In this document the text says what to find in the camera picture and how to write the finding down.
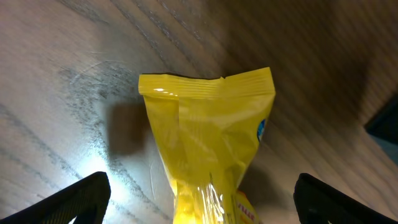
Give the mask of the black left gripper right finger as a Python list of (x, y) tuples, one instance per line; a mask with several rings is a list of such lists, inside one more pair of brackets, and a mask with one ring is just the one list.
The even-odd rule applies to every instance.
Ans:
[(293, 198), (301, 224), (397, 224), (308, 173), (299, 175)]

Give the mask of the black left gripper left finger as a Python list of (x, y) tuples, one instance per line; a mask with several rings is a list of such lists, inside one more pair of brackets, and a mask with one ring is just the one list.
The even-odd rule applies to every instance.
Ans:
[(102, 223), (111, 196), (105, 172), (95, 172), (1, 223)]

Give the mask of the black gift box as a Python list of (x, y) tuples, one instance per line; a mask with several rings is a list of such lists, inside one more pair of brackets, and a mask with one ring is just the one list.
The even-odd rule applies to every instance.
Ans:
[(397, 116), (397, 94), (395, 94), (364, 125), (366, 132), (395, 164), (397, 164)]

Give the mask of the small yellow snack packet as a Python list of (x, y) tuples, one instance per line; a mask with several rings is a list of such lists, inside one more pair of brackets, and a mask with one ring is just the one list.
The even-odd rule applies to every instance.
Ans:
[(175, 196), (174, 223), (257, 223), (238, 188), (274, 102), (270, 68), (212, 80), (143, 74), (139, 93)]

